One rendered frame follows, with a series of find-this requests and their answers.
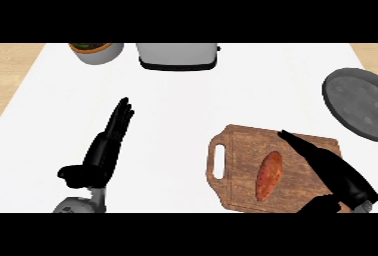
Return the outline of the grey toaster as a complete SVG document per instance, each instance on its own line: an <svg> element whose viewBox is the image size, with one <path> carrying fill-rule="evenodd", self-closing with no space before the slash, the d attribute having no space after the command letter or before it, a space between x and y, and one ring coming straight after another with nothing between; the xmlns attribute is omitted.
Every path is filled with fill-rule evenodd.
<svg viewBox="0 0 378 256"><path fill-rule="evenodd" d="M138 43L140 62L160 71L212 70L221 46L216 43Z"/></svg>

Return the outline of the orange sweet potato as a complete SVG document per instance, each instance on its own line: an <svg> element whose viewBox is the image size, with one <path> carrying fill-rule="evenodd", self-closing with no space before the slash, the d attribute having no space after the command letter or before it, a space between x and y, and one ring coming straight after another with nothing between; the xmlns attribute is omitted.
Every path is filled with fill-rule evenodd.
<svg viewBox="0 0 378 256"><path fill-rule="evenodd" d="M256 198L259 201L269 198L283 176L283 155L278 151L272 151L262 162L258 174Z"/></svg>

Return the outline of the brown wooden cutting board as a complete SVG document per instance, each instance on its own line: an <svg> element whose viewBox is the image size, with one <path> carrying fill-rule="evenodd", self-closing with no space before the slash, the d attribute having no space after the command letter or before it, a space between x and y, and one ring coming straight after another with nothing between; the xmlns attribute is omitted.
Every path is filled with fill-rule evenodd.
<svg viewBox="0 0 378 256"><path fill-rule="evenodd" d="M228 125L209 145L207 181L222 206L296 213L331 190L275 130Z"/></svg>

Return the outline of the dark grey pan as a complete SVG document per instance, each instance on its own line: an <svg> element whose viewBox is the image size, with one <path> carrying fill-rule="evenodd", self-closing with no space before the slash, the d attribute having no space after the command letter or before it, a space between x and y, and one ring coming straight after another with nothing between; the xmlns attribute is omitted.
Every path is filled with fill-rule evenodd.
<svg viewBox="0 0 378 256"><path fill-rule="evenodd" d="M337 69L324 80L323 96L343 126L378 142L378 74L360 68Z"/></svg>

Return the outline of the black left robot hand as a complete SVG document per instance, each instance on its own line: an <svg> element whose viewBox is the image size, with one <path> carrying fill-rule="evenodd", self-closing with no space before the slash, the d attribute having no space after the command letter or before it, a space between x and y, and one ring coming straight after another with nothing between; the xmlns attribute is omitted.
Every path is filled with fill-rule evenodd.
<svg viewBox="0 0 378 256"><path fill-rule="evenodd" d="M92 142L83 164L66 166L58 172L58 177L66 180L70 188L107 187L134 115L135 110L129 98L123 98L110 117L107 128Z"/></svg>

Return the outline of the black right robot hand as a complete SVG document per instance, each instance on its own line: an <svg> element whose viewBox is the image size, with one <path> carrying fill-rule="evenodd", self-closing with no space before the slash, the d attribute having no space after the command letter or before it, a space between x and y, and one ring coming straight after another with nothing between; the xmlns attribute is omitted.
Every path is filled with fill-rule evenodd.
<svg viewBox="0 0 378 256"><path fill-rule="evenodd" d="M287 141L296 152L306 159L331 194L317 196L303 206L302 214L333 214L342 210L345 203L354 210L365 201L378 202L374 190L362 174L330 150L317 147L311 142L283 130L278 136Z"/></svg>

